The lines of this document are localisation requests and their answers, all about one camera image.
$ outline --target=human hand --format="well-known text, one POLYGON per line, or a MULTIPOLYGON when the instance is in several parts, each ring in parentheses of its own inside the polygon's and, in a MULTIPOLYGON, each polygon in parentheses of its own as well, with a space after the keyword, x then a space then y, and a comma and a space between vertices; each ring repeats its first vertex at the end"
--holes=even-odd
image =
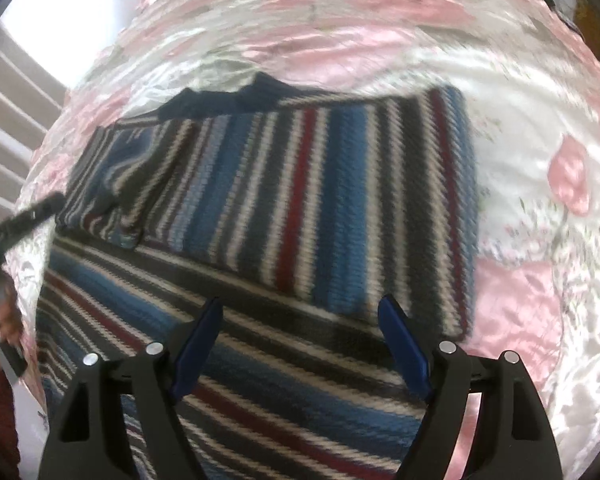
POLYGON ((16 305, 16 289, 11 277, 0 271, 0 336, 17 344, 22 336, 22 316, 16 305))

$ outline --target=metal pin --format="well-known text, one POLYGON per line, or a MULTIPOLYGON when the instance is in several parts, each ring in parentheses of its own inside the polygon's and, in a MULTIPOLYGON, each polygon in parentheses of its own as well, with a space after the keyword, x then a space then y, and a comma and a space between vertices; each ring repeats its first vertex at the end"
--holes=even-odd
POLYGON ((162 343, 153 342, 149 343, 145 350, 149 355, 158 355, 162 353, 164 346, 162 346, 162 343))
POLYGON ((507 350, 506 352, 504 352, 504 360, 507 363, 511 363, 512 365, 514 365, 518 361, 520 361, 520 356, 513 350, 507 350))
POLYGON ((82 362, 87 366, 93 366, 98 362, 98 359, 98 354, 87 354, 82 358, 82 362))
POLYGON ((438 345, 438 348, 440 348, 440 351, 444 352, 445 354, 452 354, 458 347, 456 347, 456 345, 451 341, 442 341, 438 345))

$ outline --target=striped sweater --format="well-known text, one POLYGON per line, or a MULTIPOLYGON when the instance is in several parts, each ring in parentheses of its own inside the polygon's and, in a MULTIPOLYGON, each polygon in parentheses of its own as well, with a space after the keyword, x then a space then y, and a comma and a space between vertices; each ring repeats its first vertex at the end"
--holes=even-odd
MULTIPOLYGON (((134 353, 220 296, 224 327, 179 411, 209 478, 391 478, 423 411, 378 299, 433 332, 470 329, 461 95, 155 122, 100 129, 72 175, 38 305, 51 412, 85 353, 134 353)), ((125 412, 152 478, 131 400, 125 412)))

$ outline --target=satin bedspread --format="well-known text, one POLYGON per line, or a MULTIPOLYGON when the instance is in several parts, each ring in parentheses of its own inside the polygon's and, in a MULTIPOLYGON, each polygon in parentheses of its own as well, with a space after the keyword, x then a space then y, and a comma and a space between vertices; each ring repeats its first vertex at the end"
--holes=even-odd
MULTIPOLYGON (((366 96, 454 85, 468 102, 480 197, 464 347, 522 355, 565 478, 577 478, 600 450, 600 65, 582 40, 540 0, 149 0, 139 12, 68 97, 18 207, 64 189, 95 126, 185 86, 235 91, 257 70, 366 96)), ((32 360, 50 234, 47 224, 8 257, 32 360)))

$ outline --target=striped curtain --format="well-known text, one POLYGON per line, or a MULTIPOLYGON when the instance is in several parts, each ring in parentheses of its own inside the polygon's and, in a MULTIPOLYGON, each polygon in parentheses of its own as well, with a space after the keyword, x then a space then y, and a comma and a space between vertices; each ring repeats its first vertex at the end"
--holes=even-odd
POLYGON ((0 26, 0 222, 13 213, 33 151, 60 115, 65 90, 0 26))

